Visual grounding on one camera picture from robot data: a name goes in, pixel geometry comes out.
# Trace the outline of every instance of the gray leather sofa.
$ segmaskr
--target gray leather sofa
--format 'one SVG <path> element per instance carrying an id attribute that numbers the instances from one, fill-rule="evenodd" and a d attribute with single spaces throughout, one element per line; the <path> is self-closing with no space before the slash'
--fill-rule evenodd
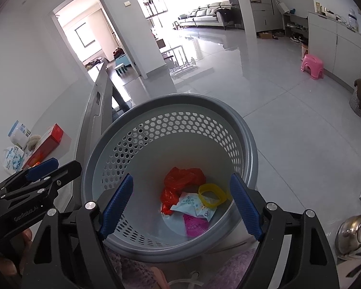
<path id="1" fill-rule="evenodd" d="M 226 26 L 233 25 L 234 22 L 225 22 L 220 13 L 216 11 L 220 8 L 231 8 L 229 1 L 215 2 L 211 4 L 201 5 L 194 9 L 190 14 L 183 14 L 178 17 L 179 26 Z"/>

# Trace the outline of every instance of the yellow ring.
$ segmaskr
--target yellow ring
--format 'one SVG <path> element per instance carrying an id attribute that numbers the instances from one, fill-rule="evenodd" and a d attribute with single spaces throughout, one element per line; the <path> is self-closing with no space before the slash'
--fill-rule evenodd
<path id="1" fill-rule="evenodd" d="M 208 191 L 213 192 L 218 197 L 219 201 L 217 203 L 212 204 L 212 203 L 209 203 L 206 201 L 206 199 L 202 195 L 202 193 L 205 193 Z M 227 196 L 224 193 L 224 191 L 220 187 L 218 187 L 216 184 L 203 184 L 202 186 L 199 186 L 198 196 L 199 196 L 200 201 L 203 203 L 203 205 L 207 206 L 208 208 L 215 208 L 227 200 Z"/>

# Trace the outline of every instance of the metal kettle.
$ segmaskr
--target metal kettle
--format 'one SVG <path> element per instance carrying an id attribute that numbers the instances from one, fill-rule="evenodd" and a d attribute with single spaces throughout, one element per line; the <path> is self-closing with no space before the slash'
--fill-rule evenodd
<path id="1" fill-rule="evenodd" d="M 336 235 L 338 254 L 346 255 L 361 247 L 361 215 L 349 217 L 338 229 Z"/>

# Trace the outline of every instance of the red box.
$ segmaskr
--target red box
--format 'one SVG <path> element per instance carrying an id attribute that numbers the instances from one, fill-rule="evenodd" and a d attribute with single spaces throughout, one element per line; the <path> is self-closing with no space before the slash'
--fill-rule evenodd
<path id="1" fill-rule="evenodd" d="M 39 140 L 36 149 L 24 164 L 24 167 L 32 167 L 38 162 L 42 162 L 60 144 L 63 137 L 63 130 L 58 124 L 53 125 Z"/>

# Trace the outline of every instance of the blue lid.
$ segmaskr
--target blue lid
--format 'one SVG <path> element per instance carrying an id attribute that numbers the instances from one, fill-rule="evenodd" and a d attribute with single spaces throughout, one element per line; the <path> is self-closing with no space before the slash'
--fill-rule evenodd
<path id="1" fill-rule="evenodd" d="M 10 132 L 8 133 L 8 137 L 11 137 L 11 135 L 12 135 L 12 133 L 13 133 L 13 131 L 14 131 L 14 128 L 16 127 L 16 125 L 17 125 L 18 123 L 19 123 L 19 121 L 17 120 L 17 121 L 13 124 Z"/>

